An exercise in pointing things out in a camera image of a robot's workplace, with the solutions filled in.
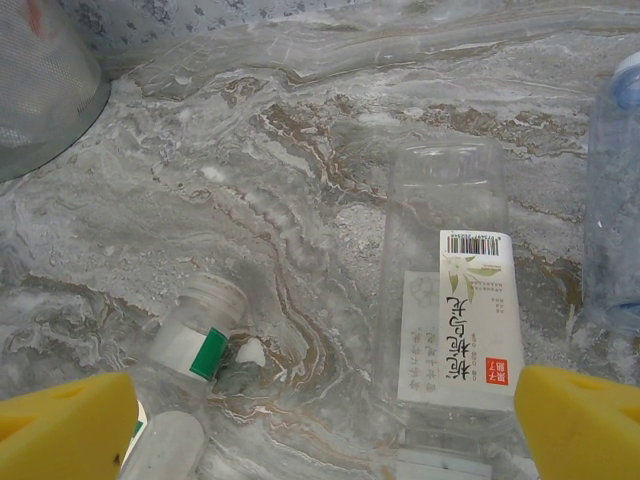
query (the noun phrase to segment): gray marble countertop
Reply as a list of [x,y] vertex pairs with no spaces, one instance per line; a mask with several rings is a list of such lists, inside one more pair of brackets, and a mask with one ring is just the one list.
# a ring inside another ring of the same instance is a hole
[[368,393],[389,158],[450,131],[507,152],[527,362],[635,383],[635,343],[577,314],[589,108],[640,10],[462,3],[107,59],[127,73],[96,124],[0,185],[0,397],[135,363],[142,326],[217,273],[250,300],[233,348],[257,337],[267,363],[222,373],[199,478],[393,478],[398,425]]

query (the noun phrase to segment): red logo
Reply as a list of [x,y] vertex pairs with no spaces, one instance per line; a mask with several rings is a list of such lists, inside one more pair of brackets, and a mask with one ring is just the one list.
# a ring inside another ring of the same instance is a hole
[[509,385],[509,368],[502,358],[487,358],[487,383]]

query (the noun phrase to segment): transparent bottle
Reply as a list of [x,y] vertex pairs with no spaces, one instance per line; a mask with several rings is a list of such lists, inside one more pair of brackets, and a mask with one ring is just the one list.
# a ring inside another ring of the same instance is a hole
[[207,386],[246,308],[245,294],[213,275],[197,276],[178,296],[146,358],[128,370],[139,412],[122,480],[193,473],[205,446]]
[[584,220],[584,317],[640,334],[640,52],[620,63],[591,112]]
[[485,447],[518,436],[503,163],[497,142],[454,136],[403,146],[392,165],[372,383],[405,421],[398,480],[491,478]]

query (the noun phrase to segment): barcode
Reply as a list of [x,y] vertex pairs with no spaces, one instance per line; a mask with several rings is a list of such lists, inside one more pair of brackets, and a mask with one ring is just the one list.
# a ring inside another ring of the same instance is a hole
[[452,235],[447,237],[447,253],[498,256],[500,248],[496,237]]

